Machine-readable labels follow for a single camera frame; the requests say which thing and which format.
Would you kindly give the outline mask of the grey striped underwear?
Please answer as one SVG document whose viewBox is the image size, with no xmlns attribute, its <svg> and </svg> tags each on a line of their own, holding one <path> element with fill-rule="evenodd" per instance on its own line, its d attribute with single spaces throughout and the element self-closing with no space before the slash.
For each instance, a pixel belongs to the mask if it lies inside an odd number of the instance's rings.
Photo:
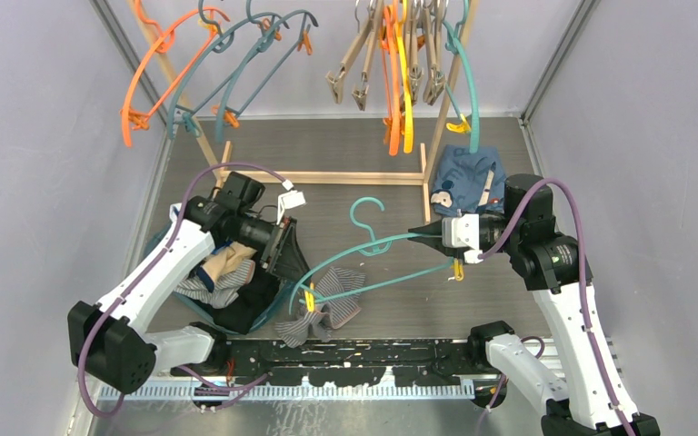
<svg viewBox="0 0 698 436">
<path fill-rule="evenodd" d="M 330 267 L 316 283 L 315 290 L 323 297 L 341 295 L 341 298 L 317 302 L 313 312 L 301 303 L 293 320 L 274 325 L 279 339 L 290 348 L 304 345 L 310 338 L 330 341 L 333 330 L 343 327 L 361 311 L 359 295 L 344 296 L 344 293 L 363 287 L 365 280 L 363 272 Z"/>
</svg>

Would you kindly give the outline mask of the beige underwear with navy trim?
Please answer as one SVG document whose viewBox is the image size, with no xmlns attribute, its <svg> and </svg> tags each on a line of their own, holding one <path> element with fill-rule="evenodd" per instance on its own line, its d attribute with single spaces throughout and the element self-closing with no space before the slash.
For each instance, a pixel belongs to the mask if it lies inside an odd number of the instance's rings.
<svg viewBox="0 0 698 436">
<path fill-rule="evenodd" d="M 256 250 L 241 243 L 231 243 L 207 257 L 195 275 L 209 292 L 240 287 L 249 283 L 255 271 Z"/>
</svg>

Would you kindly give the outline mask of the blue underwear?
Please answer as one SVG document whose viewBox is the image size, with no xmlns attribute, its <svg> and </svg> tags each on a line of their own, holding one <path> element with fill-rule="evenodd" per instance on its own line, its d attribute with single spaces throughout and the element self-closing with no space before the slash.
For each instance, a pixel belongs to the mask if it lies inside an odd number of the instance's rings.
<svg viewBox="0 0 698 436">
<path fill-rule="evenodd" d="M 175 223 L 180 220 L 180 212 L 182 210 L 182 205 L 180 203 L 173 203 L 169 206 L 168 217 L 171 222 Z"/>
</svg>

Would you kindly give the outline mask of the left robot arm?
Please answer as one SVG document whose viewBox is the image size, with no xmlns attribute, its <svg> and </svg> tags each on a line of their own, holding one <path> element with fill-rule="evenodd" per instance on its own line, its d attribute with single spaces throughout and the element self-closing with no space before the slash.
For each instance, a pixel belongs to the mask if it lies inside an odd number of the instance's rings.
<svg viewBox="0 0 698 436">
<path fill-rule="evenodd" d="M 159 308 L 223 243 L 254 249 L 263 269 L 295 282 L 308 271 L 296 239 L 297 221 L 286 211 L 302 206 L 304 194 L 282 180 L 277 221 L 269 223 L 251 209 L 264 185 L 232 171 L 207 197 L 186 193 L 168 234 L 111 292 L 91 304 L 77 302 L 67 315 L 71 360 L 79 379 L 93 376 L 122 394 L 131 394 L 155 373 L 191 365 L 208 375 L 229 361 L 226 336 L 194 322 L 182 329 L 151 334 L 147 328 Z"/>
</svg>

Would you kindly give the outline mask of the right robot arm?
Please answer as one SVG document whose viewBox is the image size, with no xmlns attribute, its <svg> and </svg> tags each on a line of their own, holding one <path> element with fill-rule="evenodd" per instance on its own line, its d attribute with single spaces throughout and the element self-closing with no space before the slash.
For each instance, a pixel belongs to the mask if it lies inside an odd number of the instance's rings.
<svg viewBox="0 0 698 436">
<path fill-rule="evenodd" d="M 554 178 L 519 173 L 504 185 L 501 213 L 466 213 L 414 227 L 409 239 L 466 264 L 495 254 L 514 272 L 543 313 L 563 369 L 557 376 L 531 356 L 508 323 L 473 327 L 469 363 L 500 372 L 537 410 L 545 435 L 657 435 L 657 420 L 641 412 L 623 385 L 600 324 L 583 228 L 557 229 Z"/>
</svg>

